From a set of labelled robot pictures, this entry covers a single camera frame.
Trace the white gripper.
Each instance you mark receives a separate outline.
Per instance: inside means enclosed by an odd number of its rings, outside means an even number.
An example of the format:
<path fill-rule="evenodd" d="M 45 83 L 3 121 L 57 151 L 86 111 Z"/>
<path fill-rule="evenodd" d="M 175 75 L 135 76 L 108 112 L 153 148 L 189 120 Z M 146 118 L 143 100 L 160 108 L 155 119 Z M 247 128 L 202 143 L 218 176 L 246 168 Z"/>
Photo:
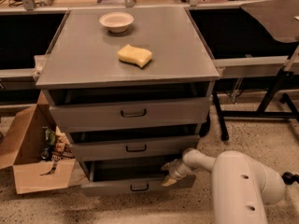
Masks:
<path fill-rule="evenodd" d="M 182 159 L 167 162 L 161 167 L 162 171 L 168 171 L 168 176 L 162 181 L 163 187 L 169 187 L 177 183 L 177 180 L 185 178 L 192 173 L 192 169 Z"/>

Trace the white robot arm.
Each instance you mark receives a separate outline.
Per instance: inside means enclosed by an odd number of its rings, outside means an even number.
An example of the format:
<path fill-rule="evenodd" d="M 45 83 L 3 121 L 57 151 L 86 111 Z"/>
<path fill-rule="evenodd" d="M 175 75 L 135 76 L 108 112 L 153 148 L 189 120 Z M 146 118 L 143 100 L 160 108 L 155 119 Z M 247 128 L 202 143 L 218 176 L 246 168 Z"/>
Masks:
<path fill-rule="evenodd" d="M 238 151 L 213 158 L 193 149 L 162 166 L 165 187 L 200 169 L 211 173 L 214 224 L 268 224 L 264 207 L 282 200 L 285 184 L 272 168 Z"/>

